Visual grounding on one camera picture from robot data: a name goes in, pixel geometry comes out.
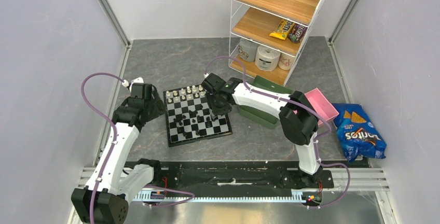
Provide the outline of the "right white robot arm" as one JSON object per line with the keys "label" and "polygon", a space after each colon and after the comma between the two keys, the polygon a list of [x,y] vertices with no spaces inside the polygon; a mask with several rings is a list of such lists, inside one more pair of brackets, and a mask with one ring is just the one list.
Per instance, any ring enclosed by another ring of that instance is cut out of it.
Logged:
{"label": "right white robot arm", "polygon": [[232,106],[247,106],[276,117],[284,136],[292,142],[299,157],[299,181],[305,187],[313,187],[320,181],[322,166],[316,157],[314,139],[317,136],[317,113],[306,96],[299,91],[292,94],[273,93],[249,86],[239,78],[221,79],[214,73],[206,73],[201,83],[211,114],[225,115]]}

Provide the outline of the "black white chessboard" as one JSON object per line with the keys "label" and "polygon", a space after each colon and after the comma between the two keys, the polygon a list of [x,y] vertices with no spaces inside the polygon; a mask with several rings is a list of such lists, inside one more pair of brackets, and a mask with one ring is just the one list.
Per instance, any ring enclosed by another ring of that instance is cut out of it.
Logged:
{"label": "black white chessboard", "polygon": [[202,85],[163,91],[168,146],[231,135],[228,115],[213,117]]}

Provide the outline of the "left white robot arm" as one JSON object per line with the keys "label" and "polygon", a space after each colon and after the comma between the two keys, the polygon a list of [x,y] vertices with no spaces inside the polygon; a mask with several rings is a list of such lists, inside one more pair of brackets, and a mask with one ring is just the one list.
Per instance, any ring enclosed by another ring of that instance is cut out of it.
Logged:
{"label": "left white robot arm", "polygon": [[146,186],[161,184],[163,173],[158,160],[140,159],[132,171],[121,178],[128,154],[143,127],[165,113],[165,106],[154,85],[138,77],[122,80],[128,96],[111,118],[111,132],[94,172],[82,188],[74,189],[71,200],[83,223],[124,223],[128,207]]}

